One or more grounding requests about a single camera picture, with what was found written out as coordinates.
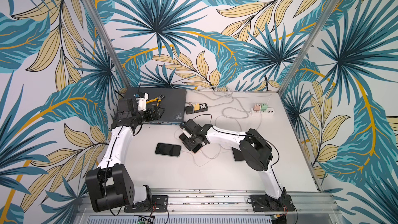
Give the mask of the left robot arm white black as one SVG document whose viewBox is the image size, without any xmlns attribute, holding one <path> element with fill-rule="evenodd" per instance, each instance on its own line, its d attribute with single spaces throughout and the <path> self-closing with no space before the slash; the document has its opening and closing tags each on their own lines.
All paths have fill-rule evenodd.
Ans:
<svg viewBox="0 0 398 224">
<path fill-rule="evenodd" d="M 108 148 L 97 168 L 88 171 L 85 177 L 91 205 L 96 213 L 152 203 L 149 186 L 134 184 L 124 163 L 128 146 L 143 123 L 159 120 L 162 114 L 157 100 L 149 100 L 147 93 L 119 100 Z"/>
</svg>

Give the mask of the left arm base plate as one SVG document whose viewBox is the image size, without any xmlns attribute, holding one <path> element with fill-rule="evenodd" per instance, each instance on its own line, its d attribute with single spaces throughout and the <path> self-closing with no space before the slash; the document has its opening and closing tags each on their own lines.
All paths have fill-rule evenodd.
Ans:
<svg viewBox="0 0 398 224">
<path fill-rule="evenodd" d="M 124 207 L 125 213 L 166 213 L 169 203 L 167 195 L 153 195 L 151 200 L 134 203 Z"/>
</svg>

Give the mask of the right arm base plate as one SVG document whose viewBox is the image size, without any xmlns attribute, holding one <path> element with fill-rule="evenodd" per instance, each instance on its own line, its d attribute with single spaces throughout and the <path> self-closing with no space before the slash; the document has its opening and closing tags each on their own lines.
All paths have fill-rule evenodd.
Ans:
<svg viewBox="0 0 398 224">
<path fill-rule="evenodd" d="M 254 212 L 294 212 L 295 207 L 290 195 L 282 195 L 275 200 L 267 195 L 251 195 L 247 203 Z"/>
</svg>

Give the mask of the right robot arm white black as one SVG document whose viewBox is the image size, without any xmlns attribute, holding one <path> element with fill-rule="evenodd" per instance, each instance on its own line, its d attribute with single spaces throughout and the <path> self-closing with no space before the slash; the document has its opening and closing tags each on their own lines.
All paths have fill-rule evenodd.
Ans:
<svg viewBox="0 0 398 224">
<path fill-rule="evenodd" d="M 259 172 L 267 199 L 278 203 L 279 206 L 284 204 L 287 192 L 273 170 L 271 144 L 257 130 L 249 129 L 246 132 L 224 130 L 212 124 L 201 126 L 192 119 L 181 123 L 180 128 L 183 134 L 179 139 L 188 151 L 198 152 L 208 144 L 220 144 L 238 149 L 246 164 Z"/>
</svg>

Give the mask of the pink case phone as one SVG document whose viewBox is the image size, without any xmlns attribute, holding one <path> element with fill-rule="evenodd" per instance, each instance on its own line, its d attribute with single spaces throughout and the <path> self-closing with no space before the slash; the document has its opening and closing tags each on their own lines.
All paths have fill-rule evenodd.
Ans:
<svg viewBox="0 0 398 224">
<path fill-rule="evenodd" d="M 188 151 L 196 153 L 202 148 L 203 139 L 201 136 L 194 135 L 189 138 L 183 133 L 179 138 Z"/>
</svg>

